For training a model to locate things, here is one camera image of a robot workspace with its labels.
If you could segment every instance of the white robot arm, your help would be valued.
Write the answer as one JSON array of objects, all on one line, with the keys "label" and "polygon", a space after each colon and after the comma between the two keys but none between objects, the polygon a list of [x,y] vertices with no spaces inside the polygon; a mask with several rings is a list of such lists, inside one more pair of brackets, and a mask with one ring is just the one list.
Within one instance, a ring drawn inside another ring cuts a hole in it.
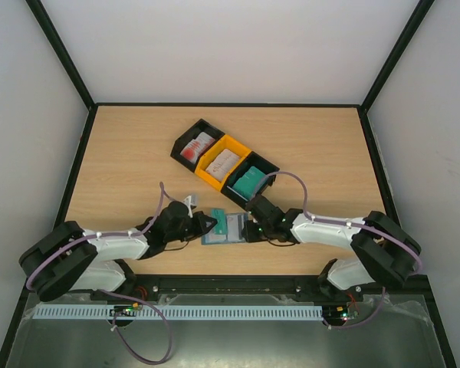
[{"label": "white robot arm", "polygon": [[320,291],[327,296],[371,282],[401,288],[416,265],[413,255],[421,252],[419,244],[381,212],[365,218],[305,215],[301,209],[285,213],[262,195],[255,196],[246,209],[254,217],[244,227],[248,242],[322,243],[356,253],[356,257],[330,261],[322,271],[325,281]]},{"label": "white robot arm", "polygon": [[168,242],[190,242],[208,233],[216,219],[192,213],[191,201],[173,201],[158,217],[125,232],[93,232],[64,222],[19,259],[27,286],[41,301],[68,291],[105,290],[129,294],[136,276],[123,259],[151,258]]}]

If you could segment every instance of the metal frame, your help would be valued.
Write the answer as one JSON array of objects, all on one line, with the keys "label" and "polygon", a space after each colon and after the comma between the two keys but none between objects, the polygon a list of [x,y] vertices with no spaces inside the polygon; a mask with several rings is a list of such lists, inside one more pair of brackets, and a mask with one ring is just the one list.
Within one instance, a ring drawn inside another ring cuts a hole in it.
[{"label": "metal frame", "polygon": [[[397,62],[401,58],[404,50],[407,48],[410,40],[416,33],[416,30],[421,25],[422,20],[431,8],[434,0],[420,0],[412,13],[409,21],[404,27],[399,39],[394,45],[389,57],[386,59],[381,71],[376,77],[370,91],[368,92],[364,102],[361,105],[357,104],[323,104],[323,103],[95,103],[92,99],[85,83],[82,81],[77,68],[74,65],[70,55],[64,46],[60,35],[57,33],[48,13],[44,9],[41,0],[25,0],[34,16],[38,20],[44,34],[51,43],[52,48],[56,52],[60,62],[63,64],[68,76],[74,84],[77,92],[89,110],[87,121],[84,127],[84,133],[80,139],[80,144],[77,149],[77,154],[74,159],[71,173],[67,181],[60,208],[54,225],[58,225],[64,221],[68,206],[70,205],[71,196],[74,191],[81,163],[84,158],[85,149],[87,148],[90,132],[94,124],[97,108],[99,106],[171,106],[171,107],[187,107],[187,106],[204,106],[204,107],[348,107],[356,108],[360,117],[361,127],[365,136],[366,144],[372,160],[373,169],[378,182],[379,191],[382,196],[386,214],[397,223],[399,217],[393,203],[390,187],[386,179],[383,163],[380,159],[376,141],[368,120],[367,113],[372,107],[375,99],[378,97],[383,85],[386,83]],[[317,284],[317,276],[170,276],[170,275],[140,275],[139,280],[150,290],[156,286],[157,290],[154,295],[159,295],[166,292],[174,294],[173,289],[176,289],[180,294],[203,293],[203,294],[286,294],[295,297],[298,301],[313,301],[318,305],[331,305],[332,302],[323,299],[314,292],[314,285]],[[378,294],[381,292],[381,287],[377,284],[370,284],[363,288],[365,294]],[[432,294],[432,289],[429,280],[426,276],[411,277],[406,286],[401,291],[392,291],[391,294],[421,294],[424,296],[429,309],[429,315],[435,324],[436,335],[439,340],[442,354],[445,359],[445,364],[448,368],[456,367],[448,338],[443,328],[441,317],[439,316],[435,298]],[[18,325],[21,321],[21,316],[24,312],[25,302],[27,300],[28,291],[24,288],[17,307],[15,308],[10,326],[8,328],[5,341],[0,351],[0,367],[5,367]]]}]

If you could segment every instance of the wooden table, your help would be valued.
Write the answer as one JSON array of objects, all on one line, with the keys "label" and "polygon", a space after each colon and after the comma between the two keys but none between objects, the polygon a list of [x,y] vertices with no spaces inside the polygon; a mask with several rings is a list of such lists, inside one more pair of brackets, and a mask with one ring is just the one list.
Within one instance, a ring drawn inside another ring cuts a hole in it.
[{"label": "wooden table", "polygon": [[[299,175],[309,190],[308,208],[319,215],[366,216],[383,211],[356,109],[316,107],[99,107],[67,219],[92,230],[121,230],[151,216],[159,181],[177,199],[199,195],[199,209],[241,212],[170,157],[174,140],[199,118]],[[284,211],[300,208],[297,182],[279,176],[265,195]],[[300,244],[278,248],[266,242],[201,245],[128,261],[138,274],[318,274],[339,248]]]}]

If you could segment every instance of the cable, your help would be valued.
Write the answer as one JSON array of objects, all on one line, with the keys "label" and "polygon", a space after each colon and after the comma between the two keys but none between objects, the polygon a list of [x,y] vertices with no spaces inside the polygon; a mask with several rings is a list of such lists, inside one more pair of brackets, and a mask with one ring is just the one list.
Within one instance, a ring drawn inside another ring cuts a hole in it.
[{"label": "cable", "polygon": [[187,245],[189,244],[189,242],[186,242],[182,247],[180,248],[172,248],[172,249],[166,249],[165,251],[181,251],[183,250],[185,247],[187,247]]},{"label": "cable", "polygon": [[387,234],[386,232],[382,232],[381,230],[378,230],[377,228],[374,228],[373,226],[368,226],[368,225],[364,225],[364,224],[358,224],[358,223],[355,223],[355,222],[346,222],[346,221],[339,221],[339,220],[333,220],[333,219],[330,219],[330,218],[321,218],[321,217],[317,217],[314,215],[314,217],[312,218],[312,216],[310,216],[310,213],[307,211],[307,200],[308,200],[308,191],[307,191],[307,186],[305,185],[304,181],[302,179],[300,179],[299,176],[293,174],[292,172],[288,172],[288,171],[275,171],[275,172],[270,172],[269,174],[266,174],[260,181],[259,183],[256,185],[255,189],[254,189],[254,192],[252,193],[252,196],[251,196],[251,199],[253,199],[255,197],[255,194],[256,192],[258,191],[259,188],[261,188],[262,184],[264,183],[264,181],[269,177],[269,176],[273,176],[273,175],[277,175],[277,174],[284,174],[284,175],[288,175],[288,176],[291,176],[292,178],[295,178],[301,185],[301,187],[303,188],[304,190],[304,203],[303,203],[303,213],[304,213],[304,216],[309,219],[310,221],[312,222],[319,222],[319,223],[322,223],[322,224],[328,224],[328,225],[339,225],[339,226],[352,226],[354,228],[361,228],[363,230],[367,230],[368,232],[371,232],[373,234],[376,234],[378,236],[381,236],[383,237],[384,239],[386,240],[389,240],[390,242],[392,242],[393,244],[399,246],[401,249],[403,249],[404,251],[406,251],[407,253],[409,253],[409,255],[411,257],[414,258],[414,260],[416,261],[416,264],[417,264],[417,267],[416,269],[411,273],[411,275],[414,275],[414,274],[418,274],[422,271],[422,261],[421,261],[421,258],[411,249],[409,248],[407,245],[405,245],[404,243],[402,243],[401,241],[395,239],[393,236]]},{"label": "cable", "polygon": [[[163,204],[163,196],[164,196],[164,193],[166,193],[165,189],[164,189],[164,186],[163,186],[163,182],[160,182],[160,199],[159,199],[159,204],[156,208],[156,211],[155,211],[155,214],[153,215],[152,219],[148,222],[148,224],[146,224],[145,228],[141,231],[141,232],[134,232],[132,234],[129,234],[128,232],[104,232],[104,233],[100,233],[100,237],[102,238],[107,238],[107,237],[110,237],[110,236],[126,236],[126,237],[130,237],[130,236],[140,236],[140,235],[143,235],[145,234],[146,232],[148,232],[148,230],[152,227],[153,223],[155,222],[155,220],[157,219],[157,217],[160,215],[161,211],[162,211],[162,204]],[[79,239],[76,239],[76,240],[73,240],[71,242],[69,242],[68,244],[66,244],[65,246],[59,248],[55,253],[53,253],[52,255],[50,255],[48,258],[46,258],[46,260],[41,263],[38,268],[36,268],[31,276],[29,276],[29,278],[27,279],[26,283],[25,283],[25,286],[28,290],[30,291],[34,291],[33,287],[32,287],[32,283],[34,282],[35,278],[41,273],[41,271],[43,271],[53,260],[55,260],[56,258],[58,258],[60,255],[62,255],[63,253],[65,253],[66,251],[68,251],[69,249],[72,249],[75,245],[78,245],[80,244],[81,242],[85,242],[87,240],[91,240],[91,239],[95,239],[97,238],[97,234],[92,234],[92,235],[86,235],[86,236],[83,236],[82,238],[79,238]]]},{"label": "cable", "polygon": [[276,244],[276,243],[273,243],[271,241],[271,239],[268,239],[268,243],[275,246],[275,247],[292,247],[293,245],[296,245],[298,243],[291,243],[291,244],[283,244],[283,245],[280,245],[280,244]]},{"label": "cable", "polygon": [[137,286],[134,288],[134,291],[138,291],[141,294],[141,298],[145,301],[148,297],[148,291],[143,286]]},{"label": "cable", "polygon": [[347,293],[347,296],[350,297],[351,304],[354,305],[354,307],[356,308],[356,311],[358,312],[358,314],[360,314],[360,308],[358,307],[358,304],[357,304],[356,299],[354,298],[354,296],[351,293]]},{"label": "cable", "polygon": [[126,299],[127,301],[135,301],[137,303],[146,305],[147,307],[153,309],[153,311],[155,313],[157,313],[160,316],[160,318],[162,318],[162,321],[166,325],[166,329],[167,329],[167,332],[169,334],[169,346],[167,347],[167,351],[166,351],[165,355],[163,356],[163,358],[161,360],[148,360],[146,358],[143,358],[135,350],[133,350],[133,348],[128,344],[128,342],[126,341],[124,336],[121,334],[119,327],[116,325],[116,319],[123,313],[122,311],[117,312],[116,314],[114,314],[113,322],[112,322],[113,328],[111,330],[116,332],[117,336],[119,336],[119,338],[121,339],[121,342],[123,343],[123,345],[128,350],[128,353],[130,353],[135,359],[137,359],[141,363],[147,364],[149,366],[156,366],[156,365],[165,363],[167,360],[169,360],[170,354],[172,352],[173,343],[174,343],[174,334],[172,332],[172,329],[170,328],[169,321],[166,319],[166,317],[163,315],[163,313],[157,307],[155,307],[150,302],[142,301],[141,299],[138,299],[137,297],[128,297],[126,295],[116,294],[116,293],[113,293],[111,291],[106,291],[106,290],[101,290],[101,289],[99,289],[99,291],[102,291],[103,293],[105,293],[106,295],[109,295],[111,297],[118,297],[118,298],[121,298],[121,299]]},{"label": "cable", "polygon": [[175,199],[174,197],[171,197],[166,191],[165,189],[163,190],[163,195],[171,202],[177,202],[177,199]]},{"label": "cable", "polygon": [[348,330],[353,327],[361,327],[370,322],[382,309],[383,302],[385,301],[385,296],[386,296],[386,290],[385,287],[382,288],[382,296],[380,297],[380,300],[375,308],[375,310],[372,312],[370,316],[365,318],[364,320],[358,322],[357,324],[349,324],[347,326],[330,326],[328,322],[324,319],[323,322],[327,326],[329,330]]}]

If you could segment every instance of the white wall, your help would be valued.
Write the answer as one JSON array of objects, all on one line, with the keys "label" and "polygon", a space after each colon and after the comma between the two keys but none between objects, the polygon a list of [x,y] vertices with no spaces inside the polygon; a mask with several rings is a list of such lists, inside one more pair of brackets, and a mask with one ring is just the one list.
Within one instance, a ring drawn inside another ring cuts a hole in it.
[{"label": "white wall", "polygon": [[53,226],[86,115],[25,1],[0,0],[0,347],[18,258]]},{"label": "white wall", "polygon": [[460,366],[460,0],[435,2],[370,119]]},{"label": "white wall", "polygon": [[43,0],[95,101],[360,104],[417,0]]}]

